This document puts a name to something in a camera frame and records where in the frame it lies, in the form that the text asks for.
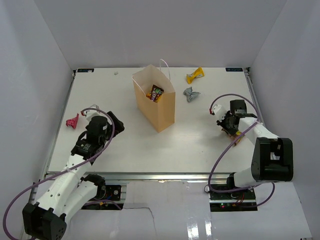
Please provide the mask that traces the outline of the orange fruit candy bag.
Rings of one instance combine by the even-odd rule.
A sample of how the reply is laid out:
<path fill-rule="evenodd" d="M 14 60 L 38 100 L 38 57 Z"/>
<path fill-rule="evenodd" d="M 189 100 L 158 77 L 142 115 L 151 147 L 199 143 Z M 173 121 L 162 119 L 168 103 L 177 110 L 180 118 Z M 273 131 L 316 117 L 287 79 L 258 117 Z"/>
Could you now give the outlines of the orange fruit candy bag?
<path fill-rule="evenodd" d="M 234 140 L 237 140 L 234 144 L 233 144 L 233 146 L 235 147 L 236 145 L 238 145 L 239 143 L 240 143 L 240 141 L 242 140 L 242 136 L 240 137 L 240 135 L 241 135 L 241 132 L 240 131 L 237 131 L 236 133 L 234 133 L 234 134 L 230 134 L 230 133 L 228 133 L 225 129 L 221 129 L 224 133 L 226 133 L 227 134 L 227 136 L 230 138 L 230 140 L 231 141 L 234 141 Z"/>

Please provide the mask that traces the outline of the small magenta wrapper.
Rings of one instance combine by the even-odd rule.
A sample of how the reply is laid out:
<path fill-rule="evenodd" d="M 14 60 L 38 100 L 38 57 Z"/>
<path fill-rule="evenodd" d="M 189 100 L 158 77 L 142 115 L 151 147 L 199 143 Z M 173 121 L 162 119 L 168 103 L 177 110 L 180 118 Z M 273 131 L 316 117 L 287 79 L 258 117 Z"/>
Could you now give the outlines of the small magenta wrapper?
<path fill-rule="evenodd" d="M 67 119 L 65 122 L 65 125 L 75 130 L 77 128 L 78 120 L 79 120 L 79 114 L 77 113 L 75 117 L 71 119 Z"/>

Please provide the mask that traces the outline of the yellow snack bar wrapper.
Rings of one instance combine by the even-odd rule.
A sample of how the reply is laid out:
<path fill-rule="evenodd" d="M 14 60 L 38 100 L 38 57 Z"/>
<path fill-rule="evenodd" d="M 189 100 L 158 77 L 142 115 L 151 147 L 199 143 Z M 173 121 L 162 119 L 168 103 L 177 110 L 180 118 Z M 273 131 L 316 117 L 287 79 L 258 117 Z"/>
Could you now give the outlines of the yellow snack bar wrapper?
<path fill-rule="evenodd" d="M 151 93 L 151 92 L 148 92 L 145 96 L 146 96 L 148 99 L 151 100 L 151 95 L 152 95 L 152 93 Z M 160 94 L 159 96 L 156 97 L 155 100 L 152 100 L 152 101 L 155 102 L 155 103 L 158 103 L 161 98 L 162 98 L 162 95 Z"/>

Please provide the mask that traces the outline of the silver wrapper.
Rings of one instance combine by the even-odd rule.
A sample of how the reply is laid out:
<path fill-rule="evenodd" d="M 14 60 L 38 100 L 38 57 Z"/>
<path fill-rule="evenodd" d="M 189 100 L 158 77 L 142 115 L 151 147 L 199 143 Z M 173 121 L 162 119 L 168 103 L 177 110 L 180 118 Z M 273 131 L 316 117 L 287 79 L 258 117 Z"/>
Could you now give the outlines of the silver wrapper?
<path fill-rule="evenodd" d="M 183 95 L 186 96 L 186 101 L 188 103 L 196 99 L 201 93 L 198 91 L 193 91 L 192 87 L 188 87 L 183 91 Z"/>

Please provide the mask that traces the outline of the purple M&M's packet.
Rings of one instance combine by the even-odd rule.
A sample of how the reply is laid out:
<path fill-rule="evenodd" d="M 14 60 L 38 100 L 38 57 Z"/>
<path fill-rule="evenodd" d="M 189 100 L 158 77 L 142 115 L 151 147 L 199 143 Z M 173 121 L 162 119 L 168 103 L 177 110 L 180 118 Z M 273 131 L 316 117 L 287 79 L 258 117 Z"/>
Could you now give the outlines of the purple M&M's packet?
<path fill-rule="evenodd" d="M 151 89 L 151 100 L 155 100 L 157 96 L 162 95 L 163 93 L 164 89 L 154 84 Z"/>

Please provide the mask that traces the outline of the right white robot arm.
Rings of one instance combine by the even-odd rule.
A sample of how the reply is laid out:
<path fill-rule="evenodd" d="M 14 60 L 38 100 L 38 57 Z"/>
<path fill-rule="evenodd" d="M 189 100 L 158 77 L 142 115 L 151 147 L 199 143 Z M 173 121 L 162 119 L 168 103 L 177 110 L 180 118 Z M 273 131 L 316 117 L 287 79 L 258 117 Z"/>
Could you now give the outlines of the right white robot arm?
<path fill-rule="evenodd" d="M 244 134 L 253 144 L 251 165 L 231 173 L 227 178 L 226 195 L 236 200 L 245 187 L 262 183 L 290 182 L 294 177 L 293 142 L 270 132 L 253 113 L 247 112 L 244 100 L 230 101 L 230 110 L 216 104 L 211 114 L 224 132 L 234 139 Z"/>

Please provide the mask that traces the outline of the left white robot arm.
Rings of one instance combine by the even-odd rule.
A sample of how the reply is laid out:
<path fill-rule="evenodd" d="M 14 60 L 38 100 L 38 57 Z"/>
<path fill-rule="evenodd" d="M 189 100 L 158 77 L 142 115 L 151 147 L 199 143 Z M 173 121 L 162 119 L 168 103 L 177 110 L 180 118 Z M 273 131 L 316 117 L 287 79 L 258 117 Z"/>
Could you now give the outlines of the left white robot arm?
<path fill-rule="evenodd" d="M 82 114 L 89 123 L 78 137 L 65 167 L 53 178 L 47 191 L 22 210 L 25 233 L 38 240 L 62 239 L 75 213 L 90 199 L 105 196 L 104 178 L 86 172 L 125 127 L 112 111 L 91 107 Z"/>

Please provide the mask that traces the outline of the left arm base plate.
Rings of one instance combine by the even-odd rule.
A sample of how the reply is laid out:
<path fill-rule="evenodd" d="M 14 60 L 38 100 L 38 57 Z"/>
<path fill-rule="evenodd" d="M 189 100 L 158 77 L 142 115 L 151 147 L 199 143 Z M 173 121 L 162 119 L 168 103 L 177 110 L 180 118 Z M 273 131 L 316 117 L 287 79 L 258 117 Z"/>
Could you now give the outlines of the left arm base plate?
<path fill-rule="evenodd" d="M 97 195 L 90 199 L 89 202 L 97 201 L 82 207 L 82 210 L 121 210 L 123 204 L 121 200 L 121 185 L 105 185 L 100 188 Z"/>

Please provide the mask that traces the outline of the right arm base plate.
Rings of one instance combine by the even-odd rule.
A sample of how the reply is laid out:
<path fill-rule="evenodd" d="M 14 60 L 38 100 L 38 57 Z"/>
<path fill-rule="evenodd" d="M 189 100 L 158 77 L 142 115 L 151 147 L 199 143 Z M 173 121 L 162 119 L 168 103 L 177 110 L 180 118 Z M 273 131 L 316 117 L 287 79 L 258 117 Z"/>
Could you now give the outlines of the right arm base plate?
<path fill-rule="evenodd" d="M 211 213 L 252 212 L 258 210 L 256 195 L 253 189 L 237 192 L 213 192 L 206 185 L 204 192 L 209 196 Z"/>

